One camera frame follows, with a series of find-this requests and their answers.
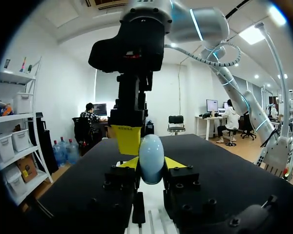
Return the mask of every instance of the cardboard box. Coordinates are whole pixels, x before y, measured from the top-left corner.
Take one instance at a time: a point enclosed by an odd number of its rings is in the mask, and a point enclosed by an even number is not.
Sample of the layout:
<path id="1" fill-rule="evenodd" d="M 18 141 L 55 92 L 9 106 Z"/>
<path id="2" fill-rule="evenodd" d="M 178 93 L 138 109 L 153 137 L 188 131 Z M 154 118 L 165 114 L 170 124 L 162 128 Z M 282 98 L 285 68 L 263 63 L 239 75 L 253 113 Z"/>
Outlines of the cardboard box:
<path id="1" fill-rule="evenodd" d="M 37 170 L 31 155 L 19 159 L 17 161 L 17 166 L 21 171 L 21 176 L 25 183 L 28 183 L 37 175 Z"/>

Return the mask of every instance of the stool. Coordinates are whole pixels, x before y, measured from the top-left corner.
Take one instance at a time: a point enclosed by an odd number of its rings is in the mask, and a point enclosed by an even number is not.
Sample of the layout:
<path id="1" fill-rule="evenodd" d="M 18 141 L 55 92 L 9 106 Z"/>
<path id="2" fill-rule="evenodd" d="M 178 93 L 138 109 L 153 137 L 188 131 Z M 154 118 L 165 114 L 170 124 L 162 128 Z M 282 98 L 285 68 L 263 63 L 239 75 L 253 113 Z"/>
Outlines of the stool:
<path id="1" fill-rule="evenodd" d="M 226 145 L 227 146 L 230 146 L 230 147 L 231 146 L 236 146 L 236 144 L 232 142 L 232 139 L 233 139 L 233 136 L 234 136 L 233 134 L 236 133 L 237 129 L 236 128 L 234 128 L 234 129 L 228 129 L 228 131 L 229 131 L 229 136 L 230 136 L 230 142 L 227 143 Z"/>
<path id="2" fill-rule="evenodd" d="M 168 128 L 167 131 L 170 133 L 175 133 L 175 136 L 178 135 L 178 133 L 185 132 L 185 125 L 184 125 L 184 117 L 183 116 L 169 116 L 168 117 Z"/>

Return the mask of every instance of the black chair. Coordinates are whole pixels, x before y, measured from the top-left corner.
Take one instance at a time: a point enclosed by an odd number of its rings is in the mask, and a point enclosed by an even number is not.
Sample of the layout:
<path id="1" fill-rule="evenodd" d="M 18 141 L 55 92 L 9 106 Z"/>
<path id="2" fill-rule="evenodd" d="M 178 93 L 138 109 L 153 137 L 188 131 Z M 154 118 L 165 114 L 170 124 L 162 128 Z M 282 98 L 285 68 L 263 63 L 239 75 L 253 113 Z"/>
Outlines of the black chair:
<path id="1" fill-rule="evenodd" d="M 178 135 L 178 133 L 185 132 L 185 125 L 184 125 L 184 117 L 183 116 L 169 116 L 168 117 L 168 132 L 175 133 L 175 135 Z"/>
<path id="2" fill-rule="evenodd" d="M 251 133 L 251 131 L 254 131 L 254 129 L 251 125 L 250 115 L 244 114 L 244 126 L 242 130 L 243 130 L 243 133 L 241 134 L 242 139 L 244 139 L 245 137 L 252 137 L 253 140 L 254 140 L 254 137 L 255 139 L 257 138 L 255 134 Z"/>
<path id="3" fill-rule="evenodd" d="M 236 128 L 228 129 L 228 131 L 229 131 L 229 136 L 230 136 L 230 142 L 228 142 L 226 145 L 227 146 L 236 146 L 236 144 L 232 142 L 232 139 L 233 139 L 234 134 L 238 131 L 238 129 L 236 129 Z"/>
<path id="4" fill-rule="evenodd" d="M 89 144 L 93 141 L 93 136 L 90 131 L 90 126 L 86 118 L 73 118 L 75 123 L 74 133 L 75 139 L 80 146 Z"/>

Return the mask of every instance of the black table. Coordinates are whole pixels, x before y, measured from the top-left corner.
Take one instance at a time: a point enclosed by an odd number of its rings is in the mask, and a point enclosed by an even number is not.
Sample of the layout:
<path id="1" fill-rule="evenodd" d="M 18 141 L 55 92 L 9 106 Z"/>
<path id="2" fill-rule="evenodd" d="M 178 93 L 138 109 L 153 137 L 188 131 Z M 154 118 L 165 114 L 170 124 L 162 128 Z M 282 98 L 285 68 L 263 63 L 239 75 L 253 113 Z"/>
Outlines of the black table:
<path id="1" fill-rule="evenodd" d="M 263 204 L 270 195 L 278 197 L 278 207 L 286 209 L 293 186 L 254 164 L 196 135 L 161 137 L 165 156 L 199 168 L 202 190 L 217 200 L 228 214 L 237 214 L 252 204 Z M 121 155 L 115 139 L 106 139 L 68 169 L 39 199 L 54 215 L 72 209 L 87 209 L 90 199 L 104 196 L 104 173 Z"/>

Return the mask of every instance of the storage box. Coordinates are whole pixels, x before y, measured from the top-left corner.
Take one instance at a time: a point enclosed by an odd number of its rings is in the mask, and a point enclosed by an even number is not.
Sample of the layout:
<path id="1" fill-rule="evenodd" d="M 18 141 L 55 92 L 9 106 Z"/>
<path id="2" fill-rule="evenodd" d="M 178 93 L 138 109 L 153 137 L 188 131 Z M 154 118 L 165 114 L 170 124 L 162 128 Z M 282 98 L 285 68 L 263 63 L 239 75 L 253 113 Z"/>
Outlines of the storage box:
<path id="1" fill-rule="evenodd" d="M 23 129 L 12 133 L 13 148 L 17 151 L 23 151 L 30 147 L 28 129 Z"/>
<path id="2" fill-rule="evenodd" d="M 15 164 L 5 168 L 4 175 L 15 196 L 22 196 L 27 191 L 21 172 Z"/>
<path id="3" fill-rule="evenodd" d="M 33 95 L 27 93 L 17 93 L 13 99 L 13 111 L 15 114 L 32 113 Z"/>
<path id="4" fill-rule="evenodd" d="M 0 134 L 0 161 L 7 162 L 13 157 L 12 134 Z"/>
<path id="5" fill-rule="evenodd" d="M 37 175 L 37 170 L 31 155 L 27 155 L 18 160 L 17 165 L 21 171 L 21 176 L 26 183 L 31 181 Z"/>

